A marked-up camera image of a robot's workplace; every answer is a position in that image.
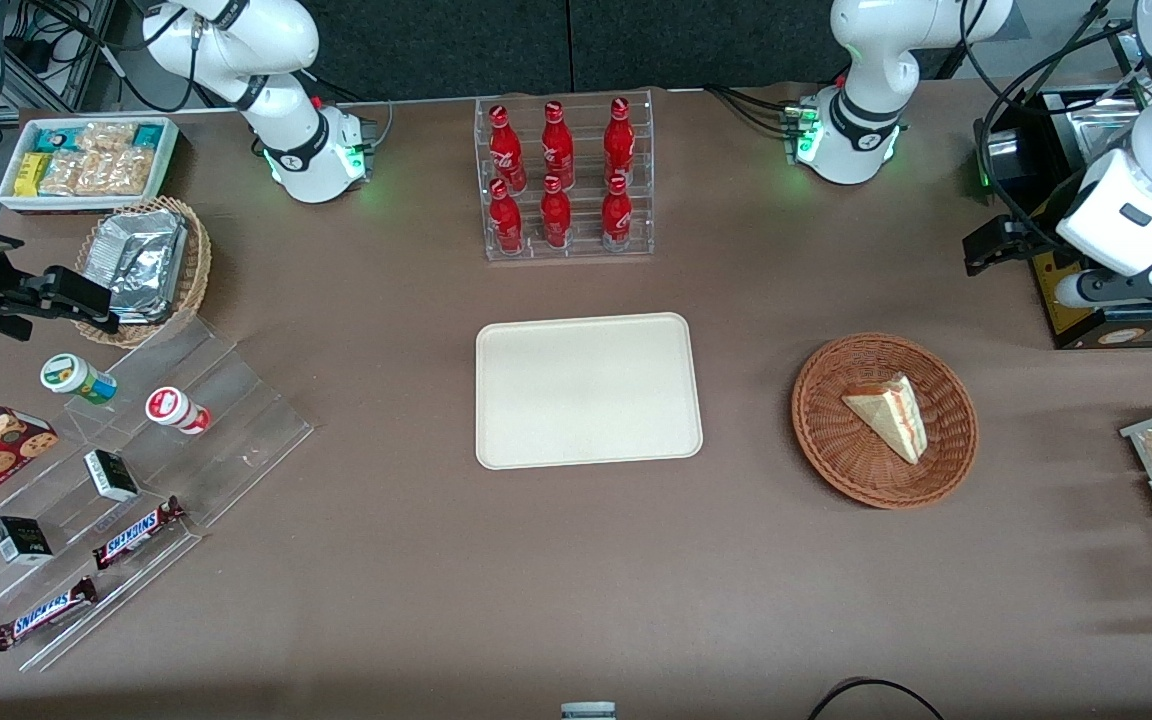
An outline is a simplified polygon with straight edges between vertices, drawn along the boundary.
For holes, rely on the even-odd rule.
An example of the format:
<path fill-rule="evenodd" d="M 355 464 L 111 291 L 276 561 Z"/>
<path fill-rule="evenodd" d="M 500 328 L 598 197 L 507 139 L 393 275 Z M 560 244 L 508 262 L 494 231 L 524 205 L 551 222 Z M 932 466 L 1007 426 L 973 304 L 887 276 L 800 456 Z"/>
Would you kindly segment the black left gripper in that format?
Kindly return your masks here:
<path fill-rule="evenodd" d="M 963 264 L 968 276 L 1011 260 L 1030 260 L 1051 252 L 1053 264 L 1075 263 L 1075 249 L 1049 222 L 1029 217 L 1002 214 L 982 223 L 963 241 Z"/>

